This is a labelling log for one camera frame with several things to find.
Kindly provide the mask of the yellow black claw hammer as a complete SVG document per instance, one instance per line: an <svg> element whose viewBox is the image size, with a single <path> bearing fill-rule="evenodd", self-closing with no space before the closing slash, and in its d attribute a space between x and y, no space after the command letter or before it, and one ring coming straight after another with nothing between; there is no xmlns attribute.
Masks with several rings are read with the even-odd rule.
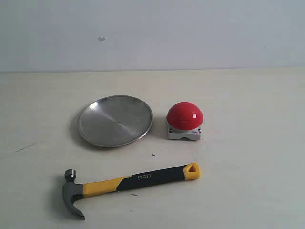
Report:
<svg viewBox="0 0 305 229"><path fill-rule="evenodd" d="M199 164L190 163L111 180L76 184L76 171L74 169L68 169L64 173L65 184L62 187L62 198L67 210L72 215L80 220L85 220L84 214L74 206L77 200L106 193L121 192L185 180L196 180L201 177L201 174L202 171Z"/></svg>

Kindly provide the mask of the red dome push button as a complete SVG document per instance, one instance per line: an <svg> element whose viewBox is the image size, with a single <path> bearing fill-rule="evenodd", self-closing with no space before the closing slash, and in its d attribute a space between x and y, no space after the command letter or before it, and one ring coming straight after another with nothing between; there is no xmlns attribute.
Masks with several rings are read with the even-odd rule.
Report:
<svg viewBox="0 0 305 229"><path fill-rule="evenodd" d="M170 140L200 140L204 116L201 109L190 102L173 105L167 113L167 137Z"/></svg>

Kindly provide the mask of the round stainless steel plate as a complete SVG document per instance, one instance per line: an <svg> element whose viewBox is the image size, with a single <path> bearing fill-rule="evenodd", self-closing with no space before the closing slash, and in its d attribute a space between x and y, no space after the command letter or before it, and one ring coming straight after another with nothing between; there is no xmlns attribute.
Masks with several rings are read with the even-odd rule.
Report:
<svg viewBox="0 0 305 229"><path fill-rule="evenodd" d="M113 95L88 105L78 118L80 136L88 143L116 148L144 137L153 124L150 106L139 98Z"/></svg>

